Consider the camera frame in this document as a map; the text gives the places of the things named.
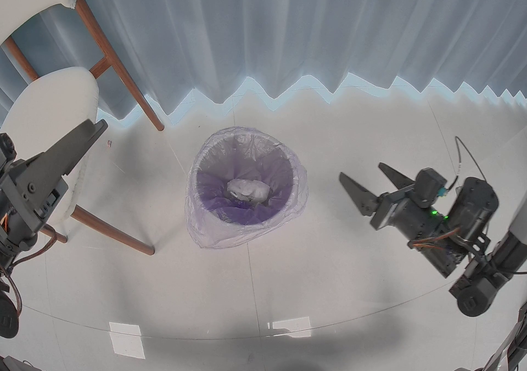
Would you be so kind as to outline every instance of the gray tile floor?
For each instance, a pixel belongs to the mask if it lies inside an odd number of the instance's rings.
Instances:
[[[69,219],[58,229],[67,244],[14,273],[21,331],[0,342],[0,355],[49,371],[484,366],[526,301],[527,277],[508,283],[486,314],[465,317],[448,293],[464,264],[444,280],[396,229],[374,231],[338,173],[377,193],[391,190],[380,161],[411,177],[433,167],[451,180],[457,134],[500,197],[490,228],[497,241],[527,190],[527,108],[463,89],[445,98],[433,86],[421,95],[398,86],[383,97],[369,93],[340,89],[327,104],[312,89],[296,90],[275,111],[247,93],[226,115],[197,101],[161,133],[144,116],[127,128],[110,123],[89,153],[79,205],[156,253],[142,255]],[[233,125],[291,147],[308,170],[310,198],[301,217],[270,234],[204,250],[186,230],[187,174],[206,138]],[[477,176],[469,160],[463,156],[462,178]],[[447,210],[453,199],[437,207]],[[110,322],[139,326],[144,359],[115,353]]]

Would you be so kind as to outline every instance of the chair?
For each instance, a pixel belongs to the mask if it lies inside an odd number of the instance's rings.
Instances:
[[[76,2],[78,12],[82,12],[81,16],[88,16],[87,5],[81,0],[0,0],[0,6],[3,10],[2,16],[0,16],[0,42],[8,39],[8,45],[14,49],[13,54],[17,56],[21,66],[30,72],[32,67],[27,60],[24,60],[21,52],[17,55],[16,45],[13,46],[14,42],[10,43],[9,41],[11,33],[31,16],[50,6],[62,4],[73,8]],[[98,43],[101,46],[100,42],[103,42],[105,38],[101,38],[104,36],[102,31],[97,33],[100,38]],[[8,133],[13,139],[18,157],[28,159],[36,153],[49,149],[57,140],[86,119],[95,122],[99,101],[97,74],[100,75],[100,72],[108,68],[109,65],[114,66],[116,71],[122,68],[121,73],[126,71],[122,64],[119,64],[120,61],[118,62],[115,52],[106,46],[104,48],[103,60],[105,61],[98,62],[91,72],[85,68],[74,66],[51,72],[40,78],[34,73],[34,70],[33,74],[29,74],[34,81],[16,99],[0,128],[0,132]],[[73,171],[64,176],[69,189],[49,217],[49,224],[42,229],[42,232],[49,236],[57,234],[53,226],[71,216],[103,235],[145,254],[153,255],[155,251],[153,247],[114,228],[76,204],[82,187],[87,159],[87,156],[84,156]],[[60,234],[57,234],[57,239],[63,243],[68,240],[66,236]]]

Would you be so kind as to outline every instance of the trash bin with purple liner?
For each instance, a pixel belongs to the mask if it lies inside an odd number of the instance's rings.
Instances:
[[[227,191],[234,179],[264,182],[261,203]],[[202,248],[230,248],[274,230],[306,207],[307,171],[287,146],[254,128],[232,127],[207,139],[190,169],[185,217]]]

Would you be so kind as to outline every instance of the white light patch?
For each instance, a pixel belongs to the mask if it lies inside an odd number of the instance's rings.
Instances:
[[[144,359],[141,329],[139,326],[135,324],[110,322],[110,330],[108,333],[112,340],[113,351],[116,354]]]
[[[294,333],[283,333],[275,336],[311,337],[311,322],[309,317],[292,318],[280,322],[273,322],[273,329],[285,328]]]

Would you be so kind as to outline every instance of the curtain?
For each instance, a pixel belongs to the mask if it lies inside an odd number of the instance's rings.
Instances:
[[[144,94],[166,113],[193,88],[216,103],[246,77],[271,97],[303,75],[334,92],[348,72],[418,91],[437,78],[451,91],[527,95],[527,0],[87,0]],[[54,6],[13,35],[39,74],[101,57],[76,12]],[[0,53],[0,104],[26,85]],[[98,79],[100,107],[135,107],[116,74]]]

